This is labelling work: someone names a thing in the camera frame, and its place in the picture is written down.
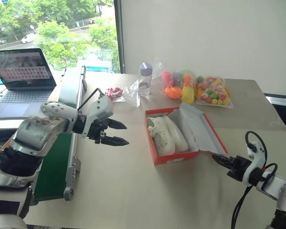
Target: wall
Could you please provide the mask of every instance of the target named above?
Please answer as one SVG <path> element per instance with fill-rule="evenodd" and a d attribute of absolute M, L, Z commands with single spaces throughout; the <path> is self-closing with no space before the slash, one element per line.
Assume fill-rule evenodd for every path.
<path fill-rule="evenodd" d="M 122 17 L 127 73 L 166 57 L 286 95 L 286 0 L 122 0 Z"/>

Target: orange shoe box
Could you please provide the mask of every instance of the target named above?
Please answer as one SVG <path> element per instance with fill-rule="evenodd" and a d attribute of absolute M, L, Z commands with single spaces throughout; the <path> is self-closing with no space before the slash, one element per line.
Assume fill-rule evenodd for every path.
<path fill-rule="evenodd" d="M 148 136 L 153 164 L 161 165 L 172 162 L 190 160 L 196 157 L 200 151 L 224 155 L 227 149 L 215 131 L 207 115 L 193 106 L 182 103 L 180 107 L 148 110 L 145 112 L 145 127 Z M 158 156 L 152 137 L 147 126 L 147 117 L 161 117 L 167 115 L 180 129 L 186 139 L 188 152 L 172 155 Z"/>

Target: white car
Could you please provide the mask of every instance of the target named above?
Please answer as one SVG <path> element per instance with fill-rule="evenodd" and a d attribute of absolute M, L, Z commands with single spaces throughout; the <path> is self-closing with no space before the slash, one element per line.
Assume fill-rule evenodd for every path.
<path fill-rule="evenodd" d="M 37 34 L 28 34 L 24 38 L 21 39 L 23 44 L 27 44 L 29 42 L 33 42 L 37 37 Z"/>

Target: bottle cap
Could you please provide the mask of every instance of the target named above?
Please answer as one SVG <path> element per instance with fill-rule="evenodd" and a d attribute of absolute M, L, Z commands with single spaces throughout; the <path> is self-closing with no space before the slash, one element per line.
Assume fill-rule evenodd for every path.
<path fill-rule="evenodd" d="M 153 67 L 148 62 L 143 62 L 140 65 L 139 72 L 141 76 L 150 76 L 153 73 Z"/>

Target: white sneaker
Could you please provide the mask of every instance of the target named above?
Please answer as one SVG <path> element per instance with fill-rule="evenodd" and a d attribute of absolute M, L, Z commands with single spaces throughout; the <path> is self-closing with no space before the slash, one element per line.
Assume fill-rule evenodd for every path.
<path fill-rule="evenodd" d="M 163 116 L 164 120 L 166 121 L 168 130 L 173 137 L 173 140 L 176 145 L 176 153 L 184 152 L 189 149 L 189 145 L 187 144 L 183 134 L 177 127 L 177 125 L 167 116 Z"/>
<path fill-rule="evenodd" d="M 175 153 L 175 142 L 162 117 L 147 118 L 147 126 L 159 156 Z"/>

